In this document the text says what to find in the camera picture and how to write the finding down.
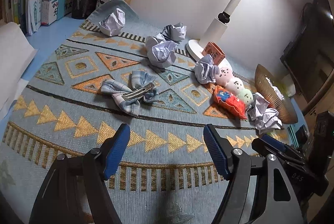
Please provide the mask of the lined paper ball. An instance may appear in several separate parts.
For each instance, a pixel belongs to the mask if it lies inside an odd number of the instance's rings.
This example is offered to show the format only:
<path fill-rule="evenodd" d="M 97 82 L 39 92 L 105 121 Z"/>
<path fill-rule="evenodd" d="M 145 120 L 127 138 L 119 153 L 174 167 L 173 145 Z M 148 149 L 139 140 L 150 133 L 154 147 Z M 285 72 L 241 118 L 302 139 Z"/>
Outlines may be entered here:
<path fill-rule="evenodd" d="M 284 99 L 283 94 L 280 92 L 280 90 L 279 90 L 276 86 L 274 86 L 274 85 L 272 84 L 270 78 L 266 77 L 266 80 L 268 81 L 269 85 L 272 87 L 272 89 L 274 90 L 274 92 L 276 93 L 276 95 L 278 96 L 278 98 L 279 98 L 280 100 L 283 100 L 283 99 Z"/>

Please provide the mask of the patterned blue woven mat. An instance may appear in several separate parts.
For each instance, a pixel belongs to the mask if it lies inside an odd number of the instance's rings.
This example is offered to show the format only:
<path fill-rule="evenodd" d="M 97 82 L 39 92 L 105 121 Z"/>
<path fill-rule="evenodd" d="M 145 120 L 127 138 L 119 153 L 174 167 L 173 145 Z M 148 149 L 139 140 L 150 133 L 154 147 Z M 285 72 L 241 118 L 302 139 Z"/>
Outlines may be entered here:
<path fill-rule="evenodd" d="M 116 8 L 126 23 L 109 37 L 99 22 Z M 1 130 L 1 192 L 19 220 L 28 223 L 38 190 L 59 154 L 82 156 L 117 128 L 130 126 L 129 145 L 106 186 L 123 223 L 211 223 L 227 187 L 203 139 L 203 128 L 217 132 L 248 154 L 255 126 L 214 102 L 213 84 L 197 82 L 185 44 L 176 62 L 152 66 L 145 39 L 161 29 L 141 20 L 128 4 L 107 2 L 52 48 L 29 75 L 29 82 Z M 130 86 L 131 73 L 145 71 L 159 100 L 141 103 L 131 116 L 100 91 L 113 79 Z"/>

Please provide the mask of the dark monitor screen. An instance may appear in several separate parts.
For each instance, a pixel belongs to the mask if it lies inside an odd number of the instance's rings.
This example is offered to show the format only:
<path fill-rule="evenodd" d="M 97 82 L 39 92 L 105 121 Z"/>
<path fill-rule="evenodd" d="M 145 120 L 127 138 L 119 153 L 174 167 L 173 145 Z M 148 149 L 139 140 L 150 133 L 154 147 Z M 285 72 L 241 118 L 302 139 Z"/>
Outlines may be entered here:
<path fill-rule="evenodd" d="M 280 58 L 312 108 L 333 85 L 333 15 L 329 0 L 313 0 L 302 10 L 300 30 Z"/>

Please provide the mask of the white paper sheets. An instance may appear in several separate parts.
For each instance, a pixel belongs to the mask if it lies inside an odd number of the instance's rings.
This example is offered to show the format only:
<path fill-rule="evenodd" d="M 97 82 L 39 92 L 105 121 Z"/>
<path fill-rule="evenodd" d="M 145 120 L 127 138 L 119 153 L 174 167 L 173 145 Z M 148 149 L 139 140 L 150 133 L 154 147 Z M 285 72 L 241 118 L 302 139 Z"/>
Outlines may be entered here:
<path fill-rule="evenodd" d="M 27 85 L 22 75 L 36 53 L 18 24 L 10 22 L 1 26 L 1 119 Z"/>

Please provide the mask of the three-ball dango plush toy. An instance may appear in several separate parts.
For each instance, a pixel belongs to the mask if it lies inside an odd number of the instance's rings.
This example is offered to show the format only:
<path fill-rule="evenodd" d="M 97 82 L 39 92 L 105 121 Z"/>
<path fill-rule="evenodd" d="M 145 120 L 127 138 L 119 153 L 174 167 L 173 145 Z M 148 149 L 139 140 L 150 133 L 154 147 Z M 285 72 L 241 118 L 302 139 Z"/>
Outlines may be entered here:
<path fill-rule="evenodd" d="M 233 75 L 231 67 L 222 67 L 218 74 L 215 75 L 216 84 L 221 85 L 227 91 L 241 100 L 246 107 L 250 106 L 253 101 L 253 93 L 244 86 L 243 81 Z"/>

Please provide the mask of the small orange card box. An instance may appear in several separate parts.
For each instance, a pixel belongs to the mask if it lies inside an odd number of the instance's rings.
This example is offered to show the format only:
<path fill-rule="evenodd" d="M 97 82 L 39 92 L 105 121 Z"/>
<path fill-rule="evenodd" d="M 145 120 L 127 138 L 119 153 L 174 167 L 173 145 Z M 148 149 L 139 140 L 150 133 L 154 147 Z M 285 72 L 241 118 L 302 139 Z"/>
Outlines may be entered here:
<path fill-rule="evenodd" d="M 202 54 L 204 56 L 210 55 L 212 57 L 213 63 L 215 65 L 219 65 L 223 59 L 226 57 L 223 50 L 214 42 L 210 41 L 207 43 L 207 45 L 204 47 Z"/>

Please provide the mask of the blue plaid bow hair clip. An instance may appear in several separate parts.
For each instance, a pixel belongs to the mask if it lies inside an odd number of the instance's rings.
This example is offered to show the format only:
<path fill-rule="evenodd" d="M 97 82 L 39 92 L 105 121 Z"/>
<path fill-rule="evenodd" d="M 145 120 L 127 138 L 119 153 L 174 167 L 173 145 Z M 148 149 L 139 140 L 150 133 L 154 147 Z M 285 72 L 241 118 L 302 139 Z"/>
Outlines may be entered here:
<path fill-rule="evenodd" d="M 138 116 L 141 102 L 151 104 L 159 100 L 154 81 L 156 77 L 145 71 L 134 70 L 131 73 L 131 88 L 113 79 L 105 80 L 100 91 L 113 98 L 117 107 L 131 116 Z"/>

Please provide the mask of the red orange plush pouch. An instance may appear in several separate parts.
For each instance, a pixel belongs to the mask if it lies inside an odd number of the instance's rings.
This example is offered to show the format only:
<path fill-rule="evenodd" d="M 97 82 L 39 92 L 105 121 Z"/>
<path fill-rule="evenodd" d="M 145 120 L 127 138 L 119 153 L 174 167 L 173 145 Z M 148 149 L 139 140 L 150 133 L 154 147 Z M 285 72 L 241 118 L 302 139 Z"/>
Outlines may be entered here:
<path fill-rule="evenodd" d="M 222 86 L 215 86 L 213 99 L 217 105 L 224 108 L 235 117 L 238 117 L 241 120 L 247 119 L 245 103 Z"/>

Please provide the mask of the golden wicker basket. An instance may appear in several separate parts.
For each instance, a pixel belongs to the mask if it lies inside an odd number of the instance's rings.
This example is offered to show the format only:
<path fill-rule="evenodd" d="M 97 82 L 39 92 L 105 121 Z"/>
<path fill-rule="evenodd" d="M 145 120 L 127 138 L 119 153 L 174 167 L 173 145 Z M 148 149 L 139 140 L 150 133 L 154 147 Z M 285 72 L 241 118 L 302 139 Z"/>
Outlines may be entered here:
<path fill-rule="evenodd" d="M 278 98 L 266 80 L 266 77 L 270 78 L 272 84 L 283 94 L 283 100 Z M 276 78 L 261 64 L 258 64 L 255 70 L 255 87 L 256 90 L 262 94 L 267 101 L 269 101 L 269 107 L 278 111 L 278 117 L 281 119 L 283 124 L 295 124 L 298 122 L 297 113 L 294 110 L 290 98 L 285 93 Z"/>

